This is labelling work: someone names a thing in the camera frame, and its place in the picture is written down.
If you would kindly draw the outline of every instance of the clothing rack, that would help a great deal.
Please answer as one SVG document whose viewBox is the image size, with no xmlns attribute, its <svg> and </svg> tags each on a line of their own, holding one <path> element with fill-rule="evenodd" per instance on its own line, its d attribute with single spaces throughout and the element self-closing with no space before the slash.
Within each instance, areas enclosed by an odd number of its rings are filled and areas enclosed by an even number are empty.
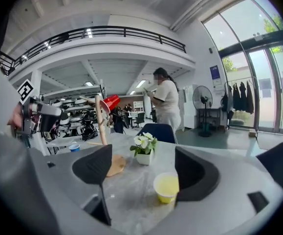
<svg viewBox="0 0 283 235">
<path fill-rule="evenodd" d="M 245 80 L 247 79 L 247 82 L 249 82 L 249 84 L 251 84 L 254 88 L 254 110 L 255 110 L 255 116 L 254 116 L 254 129 L 256 130 L 256 132 L 258 133 L 258 130 L 259 130 L 259 124 L 258 124 L 258 121 L 256 120 L 257 117 L 259 116 L 260 114 L 260 103 L 259 103 L 259 98 L 260 98 L 260 95 L 258 94 L 258 89 L 256 89 L 257 86 L 259 86 L 258 84 L 258 80 L 256 77 L 253 77 L 253 76 L 250 76 L 250 77 L 244 77 L 244 78 L 240 78 L 240 79 L 235 79 L 235 80 L 231 80 L 231 81 L 227 81 L 224 83 L 224 88 L 225 88 L 225 93 L 228 94 L 228 86 L 230 85 L 231 87 L 233 87 L 233 84 L 237 84 L 238 82 L 237 81 L 240 81 L 240 80 Z M 226 131 L 227 129 L 230 128 L 230 121 L 228 122 L 228 118 L 227 118 L 227 122 L 226 122 L 226 126 L 225 126 L 225 129 L 224 131 Z"/>
</svg>

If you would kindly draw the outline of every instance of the yellow cup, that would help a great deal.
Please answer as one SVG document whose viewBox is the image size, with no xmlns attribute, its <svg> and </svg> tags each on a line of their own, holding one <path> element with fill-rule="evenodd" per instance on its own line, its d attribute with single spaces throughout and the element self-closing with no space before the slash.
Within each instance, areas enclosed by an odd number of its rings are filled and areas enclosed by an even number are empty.
<svg viewBox="0 0 283 235">
<path fill-rule="evenodd" d="M 154 179 L 153 187 L 159 200 L 169 204 L 175 200 L 179 192 L 178 175 L 172 172 L 161 173 Z"/>
</svg>

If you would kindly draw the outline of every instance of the potted plant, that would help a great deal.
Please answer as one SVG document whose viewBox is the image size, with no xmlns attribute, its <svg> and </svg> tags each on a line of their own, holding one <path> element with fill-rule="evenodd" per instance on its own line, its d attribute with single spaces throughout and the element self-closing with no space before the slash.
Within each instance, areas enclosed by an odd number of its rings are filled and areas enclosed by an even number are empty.
<svg viewBox="0 0 283 235">
<path fill-rule="evenodd" d="M 141 165 L 149 165 L 153 159 L 157 139 L 150 133 L 143 132 L 141 135 L 134 137 L 134 141 L 136 145 L 132 145 L 130 150 L 135 151 L 134 156 Z"/>
</svg>

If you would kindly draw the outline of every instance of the hand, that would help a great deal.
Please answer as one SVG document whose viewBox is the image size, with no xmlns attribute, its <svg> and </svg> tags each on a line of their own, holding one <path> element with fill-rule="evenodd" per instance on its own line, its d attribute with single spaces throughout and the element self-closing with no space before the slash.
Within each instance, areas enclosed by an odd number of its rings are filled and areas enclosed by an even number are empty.
<svg viewBox="0 0 283 235">
<path fill-rule="evenodd" d="M 22 128 L 23 115 L 22 115 L 22 106 L 18 104 L 14 110 L 13 114 L 8 121 L 8 125 L 12 125 L 13 127 Z"/>
</svg>

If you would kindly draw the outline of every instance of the sign on wall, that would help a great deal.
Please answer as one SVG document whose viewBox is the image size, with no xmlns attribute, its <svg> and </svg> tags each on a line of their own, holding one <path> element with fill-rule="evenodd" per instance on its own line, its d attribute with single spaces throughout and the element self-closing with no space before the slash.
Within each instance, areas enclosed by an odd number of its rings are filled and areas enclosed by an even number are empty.
<svg viewBox="0 0 283 235">
<path fill-rule="evenodd" d="M 34 90 L 33 84 L 27 79 L 18 88 L 18 93 L 20 94 L 20 102 L 24 104 L 28 97 L 32 94 Z"/>
<path fill-rule="evenodd" d="M 210 71 L 211 71 L 211 76 L 212 76 L 212 80 L 213 80 L 213 85 L 220 85 L 221 84 L 221 79 L 220 79 L 220 75 L 219 75 L 219 70 L 218 70 L 218 66 L 212 66 L 210 67 Z"/>
</svg>

